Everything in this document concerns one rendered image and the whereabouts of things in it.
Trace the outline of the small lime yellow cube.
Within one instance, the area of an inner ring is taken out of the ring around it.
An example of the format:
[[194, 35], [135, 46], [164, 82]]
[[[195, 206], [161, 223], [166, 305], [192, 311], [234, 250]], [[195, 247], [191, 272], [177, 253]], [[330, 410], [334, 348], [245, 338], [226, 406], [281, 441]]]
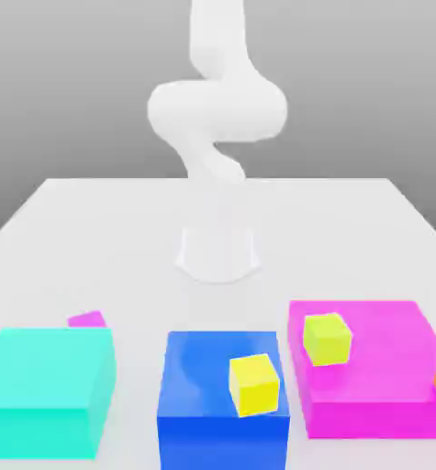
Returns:
[[313, 366], [346, 364], [351, 355], [352, 331], [337, 312], [306, 315], [303, 346]]

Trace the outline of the large magenta box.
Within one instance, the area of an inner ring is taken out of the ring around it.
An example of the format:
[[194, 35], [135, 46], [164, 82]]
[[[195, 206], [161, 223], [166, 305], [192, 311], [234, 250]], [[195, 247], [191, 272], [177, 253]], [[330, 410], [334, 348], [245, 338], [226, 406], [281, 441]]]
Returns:
[[[305, 318], [337, 312], [350, 360], [315, 366]], [[436, 439], [436, 333], [412, 300], [293, 300], [287, 338], [310, 439]]]

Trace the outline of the small magenta cube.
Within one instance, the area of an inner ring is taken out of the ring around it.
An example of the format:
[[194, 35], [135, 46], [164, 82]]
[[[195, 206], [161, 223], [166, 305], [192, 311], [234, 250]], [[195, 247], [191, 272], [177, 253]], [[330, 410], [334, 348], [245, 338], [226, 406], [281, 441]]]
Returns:
[[99, 310], [85, 312], [67, 319], [70, 328], [105, 328], [106, 321]]

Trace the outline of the large cyan box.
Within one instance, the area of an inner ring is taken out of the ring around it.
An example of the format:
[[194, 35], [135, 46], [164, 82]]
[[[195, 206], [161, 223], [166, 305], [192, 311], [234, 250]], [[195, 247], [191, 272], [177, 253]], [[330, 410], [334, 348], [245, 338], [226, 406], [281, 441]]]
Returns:
[[1, 329], [0, 459], [95, 459], [116, 371], [108, 328]]

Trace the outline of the large blue box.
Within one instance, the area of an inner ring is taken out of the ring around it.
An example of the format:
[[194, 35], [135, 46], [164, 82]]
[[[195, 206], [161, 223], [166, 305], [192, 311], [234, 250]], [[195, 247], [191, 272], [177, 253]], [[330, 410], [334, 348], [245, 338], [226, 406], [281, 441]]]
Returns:
[[273, 331], [172, 331], [157, 408], [161, 470], [285, 470], [287, 394], [276, 411], [242, 418], [229, 392], [229, 362], [266, 353], [283, 372]]

